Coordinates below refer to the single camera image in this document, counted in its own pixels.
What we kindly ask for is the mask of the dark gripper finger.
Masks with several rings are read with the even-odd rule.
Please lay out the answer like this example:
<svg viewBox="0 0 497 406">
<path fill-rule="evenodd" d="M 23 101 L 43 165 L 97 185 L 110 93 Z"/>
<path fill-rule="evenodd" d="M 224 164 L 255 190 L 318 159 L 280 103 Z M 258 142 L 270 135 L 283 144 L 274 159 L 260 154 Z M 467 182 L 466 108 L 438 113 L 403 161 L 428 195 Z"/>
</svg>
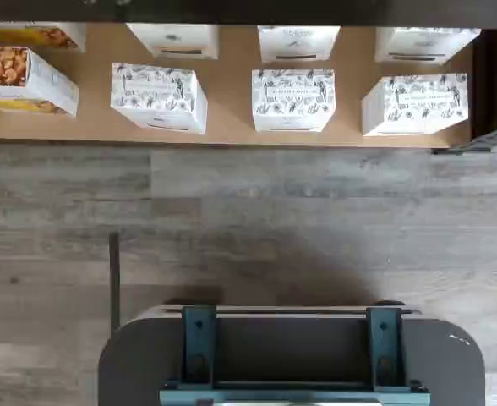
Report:
<svg viewBox="0 0 497 406">
<path fill-rule="evenodd" d="M 367 322 L 373 387 L 402 387 L 401 309 L 369 307 Z"/>
<path fill-rule="evenodd" d="M 212 388 L 216 361 L 216 307 L 185 306 L 182 320 L 182 383 Z"/>
</svg>

